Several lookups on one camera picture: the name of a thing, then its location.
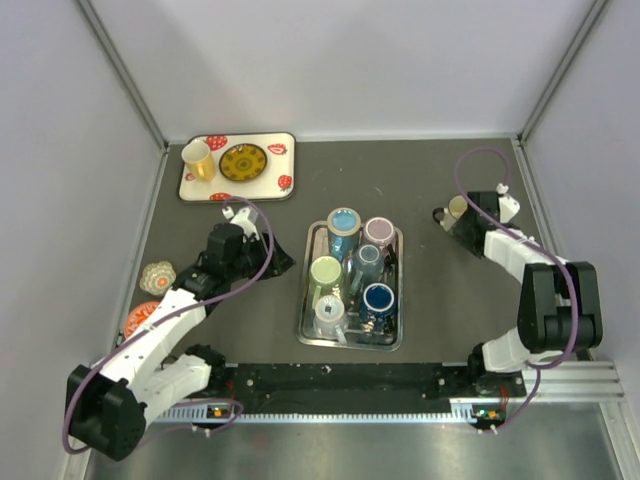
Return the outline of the cream mug black rim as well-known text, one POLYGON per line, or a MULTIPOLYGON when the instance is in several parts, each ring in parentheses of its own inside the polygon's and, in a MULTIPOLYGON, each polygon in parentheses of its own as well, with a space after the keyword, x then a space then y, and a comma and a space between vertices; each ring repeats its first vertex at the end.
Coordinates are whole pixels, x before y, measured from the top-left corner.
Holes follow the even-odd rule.
POLYGON ((468 203, 461 195, 451 198, 445 207, 437 207, 432 211, 433 220, 445 231, 449 232, 466 213, 468 203))

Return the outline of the light green mug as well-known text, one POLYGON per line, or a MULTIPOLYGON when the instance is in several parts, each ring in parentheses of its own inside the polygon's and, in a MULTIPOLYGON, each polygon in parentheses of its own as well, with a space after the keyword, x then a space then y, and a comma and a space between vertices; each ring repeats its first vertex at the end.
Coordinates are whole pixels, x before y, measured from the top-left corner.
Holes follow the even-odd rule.
POLYGON ((309 269, 311 307, 323 296, 342 297, 343 269, 341 263, 330 255, 315 259, 309 269))

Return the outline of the blue butterfly mug orange inside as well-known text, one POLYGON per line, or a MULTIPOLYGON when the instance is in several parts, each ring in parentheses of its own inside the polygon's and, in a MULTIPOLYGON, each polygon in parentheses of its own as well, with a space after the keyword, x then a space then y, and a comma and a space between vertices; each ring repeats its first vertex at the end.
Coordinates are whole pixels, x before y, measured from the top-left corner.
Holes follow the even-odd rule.
POLYGON ((359 245, 361 217, 348 207, 334 209, 327 217, 329 254, 344 262, 359 245))

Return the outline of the clear plastic measuring cup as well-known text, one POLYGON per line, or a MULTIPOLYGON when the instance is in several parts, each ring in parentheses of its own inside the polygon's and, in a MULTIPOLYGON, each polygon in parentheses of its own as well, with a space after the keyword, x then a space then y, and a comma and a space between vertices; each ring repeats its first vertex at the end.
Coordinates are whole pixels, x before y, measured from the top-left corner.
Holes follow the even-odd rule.
POLYGON ((348 318, 344 303, 334 295, 322 296, 314 308, 314 331, 326 339, 346 345, 348 318))

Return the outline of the grey-blue mug white inside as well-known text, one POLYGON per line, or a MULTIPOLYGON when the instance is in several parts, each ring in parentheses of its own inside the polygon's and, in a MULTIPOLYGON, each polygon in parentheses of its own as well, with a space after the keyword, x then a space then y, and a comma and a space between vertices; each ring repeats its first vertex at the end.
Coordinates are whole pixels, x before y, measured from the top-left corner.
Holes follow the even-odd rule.
POLYGON ((373 245, 362 245, 353 258, 353 278, 349 287, 349 294, 355 296, 371 283, 376 283, 382 277, 384 270, 384 255, 373 245))

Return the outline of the lilac ceramic mug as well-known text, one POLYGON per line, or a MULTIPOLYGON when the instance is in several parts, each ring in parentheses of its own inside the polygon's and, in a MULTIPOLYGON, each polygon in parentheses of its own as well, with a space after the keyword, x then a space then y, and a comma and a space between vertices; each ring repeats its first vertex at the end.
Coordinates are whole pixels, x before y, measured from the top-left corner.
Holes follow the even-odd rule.
POLYGON ((364 223, 362 229, 362 241, 364 244, 385 249, 394 242, 395 237, 395 226, 385 217, 373 217, 364 223))

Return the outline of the dark blue enamel mug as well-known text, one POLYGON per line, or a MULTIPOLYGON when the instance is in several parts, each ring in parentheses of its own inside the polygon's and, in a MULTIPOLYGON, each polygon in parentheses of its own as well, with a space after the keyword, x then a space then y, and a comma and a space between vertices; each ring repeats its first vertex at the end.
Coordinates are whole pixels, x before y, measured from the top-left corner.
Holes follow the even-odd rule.
POLYGON ((371 283, 362 292, 359 319, 373 331, 383 331, 396 311, 396 294, 385 283, 371 283))

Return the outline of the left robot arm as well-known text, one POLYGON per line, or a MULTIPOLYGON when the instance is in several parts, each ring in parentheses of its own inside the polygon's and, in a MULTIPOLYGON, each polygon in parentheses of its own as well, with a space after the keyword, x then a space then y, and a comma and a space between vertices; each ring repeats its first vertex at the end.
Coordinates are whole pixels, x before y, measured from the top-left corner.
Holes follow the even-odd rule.
POLYGON ((217 305, 260 280, 283 275, 294 264, 271 229, 220 223, 206 248, 180 272, 153 314, 94 366, 77 366, 67 379, 62 445, 82 442, 119 461, 130 455, 147 427, 189 395, 216 396, 227 374, 215 353, 198 346, 162 369, 179 341, 217 305))

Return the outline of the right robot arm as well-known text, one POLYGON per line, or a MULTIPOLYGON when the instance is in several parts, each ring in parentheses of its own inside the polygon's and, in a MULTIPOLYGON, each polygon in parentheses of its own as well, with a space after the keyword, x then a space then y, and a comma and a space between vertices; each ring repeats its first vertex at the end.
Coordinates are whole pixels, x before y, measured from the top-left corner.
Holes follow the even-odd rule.
POLYGON ((504 268, 521 286, 516 326, 474 347, 466 380, 476 394, 498 389, 506 374, 598 346, 603 338, 595 267, 545 251, 512 219, 520 205, 500 185, 470 192, 433 211, 433 220, 467 251, 504 268))

